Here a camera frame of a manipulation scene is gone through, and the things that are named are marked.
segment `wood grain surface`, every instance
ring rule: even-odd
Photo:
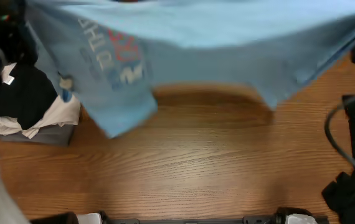
[[[340,61],[270,111],[244,87],[157,89],[158,113],[116,139],[90,119],[70,147],[0,142],[6,187],[28,218],[106,211],[112,218],[240,218],[301,207],[337,216],[321,191],[351,172],[323,122],[355,93],[355,65]],[[350,152],[348,121],[333,134]]]

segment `wooden table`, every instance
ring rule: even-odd
[[[339,62],[275,112],[243,89],[159,89],[158,113],[116,139],[86,119],[70,147],[0,142],[3,180],[28,218],[98,210],[142,220],[239,218],[287,206],[337,223],[321,191],[351,166],[323,122],[341,95],[355,93],[355,65]],[[343,113],[332,129],[350,151]]]

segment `blue t-shirt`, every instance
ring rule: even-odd
[[[27,0],[26,17],[36,66],[110,138],[156,111],[152,86],[242,83],[275,108],[355,44],[354,0]]]

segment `white robotic part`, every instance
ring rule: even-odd
[[[309,215],[293,214],[285,218],[285,224],[317,224],[317,222]]]

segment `light blue fabric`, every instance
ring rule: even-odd
[[[36,66],[58,91],[59,74],[72,77],[71,91],[111,138],[156,111],[152,86],[242,83],[275,108],[355,44],[355,0],[27,4]]]

